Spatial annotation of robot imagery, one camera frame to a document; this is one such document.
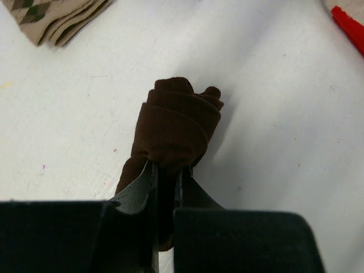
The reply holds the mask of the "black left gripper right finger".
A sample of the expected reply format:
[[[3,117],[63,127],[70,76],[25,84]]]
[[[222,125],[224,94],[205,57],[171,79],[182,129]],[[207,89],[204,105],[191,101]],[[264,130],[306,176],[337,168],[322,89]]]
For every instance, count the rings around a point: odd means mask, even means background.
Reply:
[[[291,212],[228,210],[195,181],[176,182],[175,272],[325,272],[310,225]]]

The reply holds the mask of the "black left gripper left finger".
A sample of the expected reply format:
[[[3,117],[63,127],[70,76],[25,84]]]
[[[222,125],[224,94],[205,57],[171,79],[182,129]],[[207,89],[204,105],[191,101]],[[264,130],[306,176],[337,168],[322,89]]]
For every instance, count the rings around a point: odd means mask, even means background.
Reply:
[[[2,272],[158,272],[158,168],[109,200],[1,203]]]

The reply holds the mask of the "dark brown striped sock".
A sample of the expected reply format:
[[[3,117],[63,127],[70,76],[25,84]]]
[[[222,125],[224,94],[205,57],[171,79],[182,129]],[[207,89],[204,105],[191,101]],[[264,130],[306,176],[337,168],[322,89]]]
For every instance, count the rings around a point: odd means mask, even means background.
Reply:
[[[184,77],[157,80],[142,103],[130,158],[116,188],[119,193],[142,172],[147,160],[158,170],[159,251],[173,247],[173,209],[177,176],[206,153],[220,121],[221,92],[210,86],[195,93]]]

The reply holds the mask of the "brown argyle sock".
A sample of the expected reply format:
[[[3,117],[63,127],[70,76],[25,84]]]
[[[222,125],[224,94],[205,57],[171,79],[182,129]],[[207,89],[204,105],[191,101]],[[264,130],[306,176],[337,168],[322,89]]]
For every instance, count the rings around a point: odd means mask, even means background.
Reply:
[[[105,11],[112,0],[4,0],[2,4],[20,31],[35,46],[49,43],[62,47],[93,19]]]

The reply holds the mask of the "red reindeer sock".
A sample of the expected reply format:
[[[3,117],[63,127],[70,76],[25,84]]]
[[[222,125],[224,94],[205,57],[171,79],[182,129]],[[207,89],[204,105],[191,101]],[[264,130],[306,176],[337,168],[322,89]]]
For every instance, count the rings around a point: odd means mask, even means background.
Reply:
[[[330,12],[336,25],[363,56],[363,25],[350,17],[339,6],[334,6]]]

